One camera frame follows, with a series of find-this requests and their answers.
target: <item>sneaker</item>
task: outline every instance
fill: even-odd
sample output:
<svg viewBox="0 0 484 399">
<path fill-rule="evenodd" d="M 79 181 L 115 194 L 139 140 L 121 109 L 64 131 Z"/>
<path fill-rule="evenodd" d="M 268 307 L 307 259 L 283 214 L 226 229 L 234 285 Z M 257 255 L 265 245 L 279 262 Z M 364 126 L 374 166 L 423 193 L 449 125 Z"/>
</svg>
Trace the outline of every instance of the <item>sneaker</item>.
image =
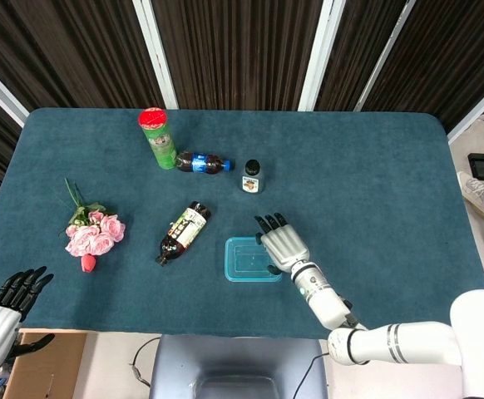
<svg viewBox="0 0 484 399">
<path fill-rule="evenodd" d="M 484 218 L 484 182 L 465 172 L 458 172 L 457 176 L 464 199 Z"/>
</svg>

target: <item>blue plastic container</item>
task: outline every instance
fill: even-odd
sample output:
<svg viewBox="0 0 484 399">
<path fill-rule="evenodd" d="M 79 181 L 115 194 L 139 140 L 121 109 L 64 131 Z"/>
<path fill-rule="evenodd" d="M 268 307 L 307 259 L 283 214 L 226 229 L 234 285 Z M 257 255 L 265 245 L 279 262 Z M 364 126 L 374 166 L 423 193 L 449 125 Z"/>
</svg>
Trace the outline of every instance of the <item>blue plastic container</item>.
<svg viewBox="0 0 484 399">
<path fill-rule="evenodd" d="M 225 241 L 225 278 L 235 283 L 273 283 L 283 276 L 268 271 L 274 264 L 255 237 L 231 237 Z"/>
</svg>

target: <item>blue tablecloth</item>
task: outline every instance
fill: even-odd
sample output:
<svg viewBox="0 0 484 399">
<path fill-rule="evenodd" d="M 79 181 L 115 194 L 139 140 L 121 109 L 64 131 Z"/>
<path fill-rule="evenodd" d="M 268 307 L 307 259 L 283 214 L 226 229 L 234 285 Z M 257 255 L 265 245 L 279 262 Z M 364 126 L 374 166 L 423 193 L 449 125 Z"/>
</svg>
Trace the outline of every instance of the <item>blue tablecloth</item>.
<svg viewBox="0 0 484 399">
<path fill-rule="evenodd" d="M 325 337 L 288 278 L 231 283 L 224 245 L 281 212 L 369 328 L 448 321 L 452 300 L 484 288 L 447 138 L 412 113 L 169 111 L 179 150 L 235 160 L 219 175 L 161 170 L 140 110 L 41 109 L 28 118 L 0 189 L 0 284 L 48 266 L 55 278 L 25 326 L 223 336 Z M 248 159 L 266 189 L 239 189 Z M 126 237 L 83 273 L 60 234 L 73 204 L 64 178 L 127 224 Z M 212 216 L 164 268 L 158 246 L 193 200 Z"/>
</svg>

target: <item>red lid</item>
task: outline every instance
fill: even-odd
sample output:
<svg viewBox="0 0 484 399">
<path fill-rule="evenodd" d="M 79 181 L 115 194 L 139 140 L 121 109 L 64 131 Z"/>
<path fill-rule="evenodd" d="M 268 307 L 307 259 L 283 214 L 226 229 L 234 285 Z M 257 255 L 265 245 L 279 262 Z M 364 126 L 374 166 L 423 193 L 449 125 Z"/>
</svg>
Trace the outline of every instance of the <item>red lid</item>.
<svg viewBox="0 0 484 399">
<path fill-rule="evenodd" d="M 147 108 L 139 115 L 139 126 L 145 129 L 159 129 L 167 120 L 165 110 L 157 107 Z"/>
</svg>

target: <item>rose bouquet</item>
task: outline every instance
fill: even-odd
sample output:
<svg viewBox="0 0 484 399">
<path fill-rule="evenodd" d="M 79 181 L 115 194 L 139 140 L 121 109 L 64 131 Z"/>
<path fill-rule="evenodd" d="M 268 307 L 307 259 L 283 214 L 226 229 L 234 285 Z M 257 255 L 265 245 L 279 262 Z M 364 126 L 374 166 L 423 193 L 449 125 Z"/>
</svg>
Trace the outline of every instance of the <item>rose bouquet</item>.
<svg viewBox="0 0 484 399">
<path fill-rule="evenodd" d="M 81 257 L 81 269 L 90 273 L 96 265 L 95 256 L 105 254 L 121 241 L 126 226 L 117 214 L 109 214 L 105 206 L 97 202 L 85 205 L 76 185 L 71 187 L 68 179 L 65 184 L 76 204 L 76 212 L 65 230 L 70 238 L 65 249 L 70 255 Z"/>
</svg>

